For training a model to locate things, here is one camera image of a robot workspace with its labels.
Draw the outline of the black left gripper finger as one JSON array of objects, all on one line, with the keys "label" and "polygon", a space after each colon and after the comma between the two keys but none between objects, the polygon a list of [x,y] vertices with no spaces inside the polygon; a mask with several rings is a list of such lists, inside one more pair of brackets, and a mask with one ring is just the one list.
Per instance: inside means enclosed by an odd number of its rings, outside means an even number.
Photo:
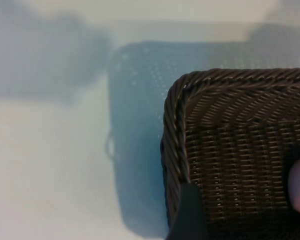
[{"label": "black left gripper finger", "polygon": [[208,240],[207,220],[199,188],[182,184],[176,218],[167,240]]}]

